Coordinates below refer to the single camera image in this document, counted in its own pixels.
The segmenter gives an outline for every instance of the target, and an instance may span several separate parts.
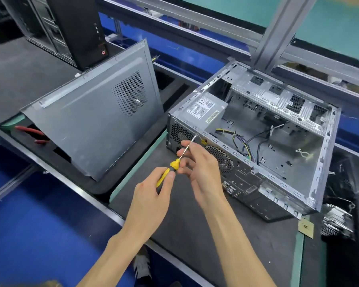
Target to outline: yellow screwdriver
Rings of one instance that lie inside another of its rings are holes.
[[[196,136],[197,136],[197,135],[195,135],[195,136],[193,137],[193,139],[190,141],[190,143],[194,141],[194,139],[196,138]],[[158,180],[157,186],[156,186],[156,187],[157,187],[157,193],[158,193],[158,194],[160,194],[160,192],[161,192],[162,182],[163,182],[163,180],[165,179],[166,175],[167,175],[170,171],[174,171],[174,172],[175,172],[175,171],[178,170],[178,168],[180,168],[179,163],[181,162],[181,158],[183,157],[183,155],[185,154],[185,152],[189,149],[189,145],[187,145],[187,147],[185,148],[185,151],[182,153],[181,157],[179,157],[179,158],[176,159],[175,161],[171,162],[169,168],[165,170],[165,172],[163,173],[163,175],[161,176],[161,178]]]

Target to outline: hand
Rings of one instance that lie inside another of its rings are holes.
[[[173,187],[175,173],[169,172],[162,185],[160,194],[157,194],[157,181],[167,168],[157,167],[134,189],[132,204],[122,231],[130,234],[129,238],[140,238],[141,246],[153,235],[162,223],[168,208],[170,193]]]
[[[181,145],[186,147],[189,143],[182,141]],[[179,150],[177,156],[181,156],[184,151]],[[226,201],[218,161],[201,145],[190,143],[177,172],[190,178],[196,200],[204,212]]]

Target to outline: shoe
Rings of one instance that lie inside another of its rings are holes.
[[[182,284],[179,283],[178,281],[176,281],[176,282],[173,282],[172,284],[170,284],[169,287],[182,287]]]
[[[142,248],[138,251],[137,255],[134,257],[133,270],[136,279],[140,279],[147,276],[152,278],[152,275],[150,275],[149,253],[146,250],[145,246],[142,246]]]

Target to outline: ventilation grille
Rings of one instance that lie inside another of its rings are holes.
[[[128,117],[134,115],[148,101],[139,71],[124,79],[113,88],[121,112]]]
[[[234,169],[234,162],[230,159],[225,151],[214,146],[206,146],[205,149],[217,159],[219,170],[222,173],[229,173]]]
[[[182,140],[191,140],[193,137],[194,135],[191,132],[178,124],[173,124],[170,129],[170,138],[178,144],[181,144]]]
[[[323,116],[327,112],[327,109],[314,105],[314,108],[312,109],[310,121],[313,121],[315,123],[319,123],[320,121],[317,121],[317,117]]]
[[[248,108],[250,110],[254,110],[254,108],[257,106],[257,104],[253,103],[249,99],[245,99],[243,105],[244,105],[244,107],[246,107],[246,108]]]
[[[287,105],[286,108],[296,114],[299,114],[301,112],[301,108],[303,107],[304,101],[305,100],[301,97],[292,95],[290,100],[290,102],[292,102],[292,105]]]

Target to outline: yellow warning sticker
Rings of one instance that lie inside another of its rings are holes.
[[[300,231],[302,234],[310,237],[311,239],[314,238],[314,224],[305,218],[302,218],[298,222],[298,231]]]

